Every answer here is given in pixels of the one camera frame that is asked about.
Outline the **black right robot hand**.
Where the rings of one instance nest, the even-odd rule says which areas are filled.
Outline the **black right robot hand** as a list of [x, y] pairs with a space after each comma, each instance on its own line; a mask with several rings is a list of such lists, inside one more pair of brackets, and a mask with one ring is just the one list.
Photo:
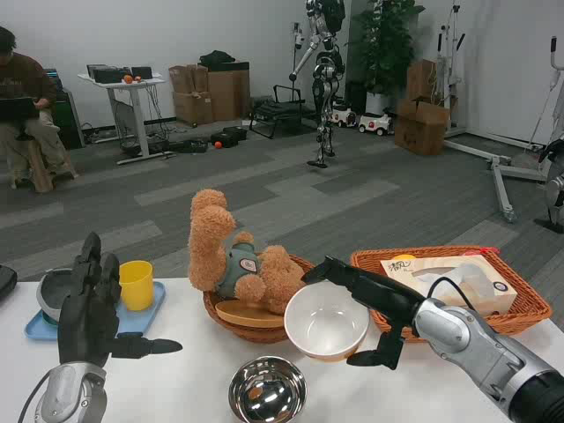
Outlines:
[[425, 297], [392, 278], [353, 267], [331, 256], [326, 256], [301, 278], [307, 285], [325, 279], [345, 287], [359, 304], [386, 316], [390, 325], [390, 331], [380, 336], [374, 350], [357, 352], [347, 358], [346, 363], [356, 367], [396, 369], [404, 346], [402, 330], [412, 325]]

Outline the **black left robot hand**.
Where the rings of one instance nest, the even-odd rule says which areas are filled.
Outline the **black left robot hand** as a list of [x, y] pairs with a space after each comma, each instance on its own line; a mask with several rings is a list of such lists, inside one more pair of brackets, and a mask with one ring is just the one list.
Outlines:
[[176, 353], [182, 345], [170, 339], [144, 338], [140, 332], [118, 332], [116, 307], [121, 297], [119, 261], [101, 252], [98, 234], [91, 232], [71, 270], [70, 293], [58, 320], [58, 352], [62, 364], [87, 362], [104, 367], [108, 358], [141, 359]]

